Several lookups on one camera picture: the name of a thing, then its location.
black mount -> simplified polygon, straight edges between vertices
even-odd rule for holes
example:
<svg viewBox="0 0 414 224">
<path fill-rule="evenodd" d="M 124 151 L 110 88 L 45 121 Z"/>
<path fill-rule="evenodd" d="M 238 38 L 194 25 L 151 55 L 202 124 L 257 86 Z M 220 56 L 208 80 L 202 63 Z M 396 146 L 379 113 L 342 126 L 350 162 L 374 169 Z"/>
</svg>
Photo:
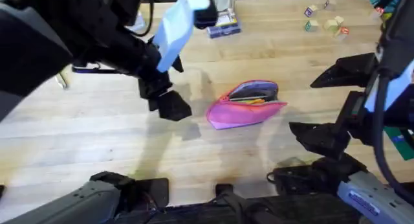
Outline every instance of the black mount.
<svg viewBox="0 0 414 224">
<path fill-rule="evenodd" d="M 349 181 L 356 172 L 367 172 L 365 165 L 344 153 L 341 159 L 322 157 L 310 166 L 276 168 L 269 174 L 279 195 L 332 194 L 336 195 L 339 184 Z"/>
<path fill-rule="evenodd" d="M 90 181 L 111 183 L 121 191 L 117 214 L 147 210 L 149 204 L 162 208 L 169 203 L 169 185 L 166 178 L 137 181 L 112 172 L 101 172 L 91 176 Z"/>
<path fill-rule="evenodd" d="M 276 216 L 276 211 L 269 205 L 244 199 L 233 192 L 233 185 L 215 186 L 215 204 L 228 205 L 236 214 L 237 223 L 245 224 L 279 224 L 284 223 Z"/>
</svg>

wooden tabletop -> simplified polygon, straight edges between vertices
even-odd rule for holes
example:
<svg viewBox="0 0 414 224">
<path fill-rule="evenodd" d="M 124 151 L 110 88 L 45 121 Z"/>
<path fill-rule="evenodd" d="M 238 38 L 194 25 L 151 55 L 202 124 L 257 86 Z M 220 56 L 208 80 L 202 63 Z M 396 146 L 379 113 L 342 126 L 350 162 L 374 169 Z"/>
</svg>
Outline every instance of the wooden tabletop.
<svg viewBox="0 0 414 224">
<path fill-rule="evenodd" d="M 274 195 L 265 176 L 273 168 L 309 163 L 289 130 L 290 121 L 333 122 L 356 87 L 311 89 L 309 84 L 337 58 L 372 52 L 379 21 L 369 18 L 368 0 L 336 0 L 336 11 L 320 11 L 322 26 L 342 16 L 350 35 L 336 41 L 322 28 L 304 31 L 307 6 L 325 0 L 236 2 L 243 33 L 210 39 L 195 30 L 181 56 L 185 72 L 171 72 L 193 116 L 169 122 L 150 113 L 136 79 L 122 75 L 68 74 L 70 89 L 45 82 L 0 124 L 0 221 L 71 192 L 104 170 L 148 179 L 167 177 L 170 204 L 205 202 L 217 183 L 233 183 L 245 197 Z M 171 4 L 157 4 L 155 27 Z M 237 84 L 267 79 L 288 102 L 263 124 L 214 130 L 204 116 L 209 105 Z M 352 140 L 347 152 L 380 175 L 370 147 Z M 390 141 L 386 153 L 401 181 L 412 178 Z"/>
</svg>

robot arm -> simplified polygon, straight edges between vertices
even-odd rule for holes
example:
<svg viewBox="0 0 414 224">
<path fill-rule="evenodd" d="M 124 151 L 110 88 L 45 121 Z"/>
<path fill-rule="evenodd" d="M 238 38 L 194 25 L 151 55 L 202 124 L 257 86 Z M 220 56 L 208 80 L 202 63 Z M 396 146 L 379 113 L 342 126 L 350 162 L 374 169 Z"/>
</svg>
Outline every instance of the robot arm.
<svg viewBox="0 0 414 224">
<path fill-rule="evenodd" d="M 164 21 L 183 19 L 186 27 L 161 24 L 154 40 L 144 42 L 125 28 L 139 0 L 0 0 L 0 120 L 45 80 L 72 63 L 104 63 L 114 70 L 75 69 L 80 73 L 120 73 L 138 78 L 140 96 L 150 111 L 180 120 L 191 109 L 176 92 L 167 70 L 182 72 L 179 52 L 193 26 L 215 25 L 213 0 L 178 0 Z M 176 38 L 168 38 L 174 32 Z"/>
<path fill-rule="evenodd" d="M 89 181 L 81 188 L 5 224 L 110 223 L 121 191 L 103 181 Z"/>
<path fill-rule="evenodd" d="M 161 197 L 149 201 L 148 197 Z M 119 214 L 145 207 L 150 202 L 168 204 L 168 180 L 135 181 L 126 176 L 101 172 L 79 189 L 5 224 L 113 223 Z"/>
</svg>

pink pencil case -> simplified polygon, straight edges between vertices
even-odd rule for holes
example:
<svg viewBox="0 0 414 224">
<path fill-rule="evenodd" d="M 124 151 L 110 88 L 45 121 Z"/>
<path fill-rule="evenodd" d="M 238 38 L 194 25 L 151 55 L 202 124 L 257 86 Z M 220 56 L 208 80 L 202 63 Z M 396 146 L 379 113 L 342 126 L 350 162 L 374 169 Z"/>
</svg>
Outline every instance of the pink pencil case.
<svg viewBox="0 0 414 224">
<path fill-rule="evenodd" d="M 264 99 L 268 100 L 261 104 L 247 104 L 241 101 L 234 101 L 243 99 L 243 97 L 234 98 L 238 94 L 257 90 L 266 92 L 269 90 L 270 93 L 274 93 L 274 98 L 269 99 L 266 97 Z M 214 102 L 207 111 L 207 120 L 215 129 L 236 128 L 263 122 L 287 105 L 286 102 L 277 100 L 277 92 L 278 85 L 271 81 L 251 80 L 243 82 Z"/>
</svg>

wooden block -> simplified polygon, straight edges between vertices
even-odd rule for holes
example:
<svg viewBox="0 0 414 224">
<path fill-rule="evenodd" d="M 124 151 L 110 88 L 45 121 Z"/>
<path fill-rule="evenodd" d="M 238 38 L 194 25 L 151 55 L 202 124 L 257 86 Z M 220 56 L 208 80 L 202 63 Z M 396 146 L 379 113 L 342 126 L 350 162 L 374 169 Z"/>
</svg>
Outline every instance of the wooden block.
<svg viewBox="0 0 414 224">
<path fill-rule="evenodd" d="M 340 27 L 335 33 L 334 37 L 337 40 L 344 40 L 349 35 L 349 29 L 346 27 Z"/>
<path fill-rule="evenodd" d="M 319 28 L 318 21 L 316 20 L 309 20 L 305 25 L 305 30 L 307 32 L 314 32 L 317 31 Z"/>
<path fill-rule="evenodd" d="M 334 19 L 327 20 L 323 25 L 325 30 L 336 32 L 338 30 L 338 23 Z"/>
<path fill-rule="evenodd" d="M 345 21 L 345 19 L 341 16 L 336 16 L 335 17 L 336 22 L 338 23 L 338 26 L 341 26 L 343 21 Z"/>
<path fill-rule="evenodd" d="M 369 16 L 371 19 L 379 19 L 381 15 L 384 13 L 384 9 L 381 7 L 376 7 Z"/>
<path fill-rule="evenodd" d="M 307 17 L 314 17 L 317 10 L 318 10 L 318 7 L 316 5 L 308 6 L 308 8 L 306 8 L 305 10 L 305 15 Z"/>
<path fill-rule="evenodd" d="M 335 0 L 326 0 L 325 9 L 330 10 L 330 11 L 336 10 L 336 1 Z"/>
</svg>

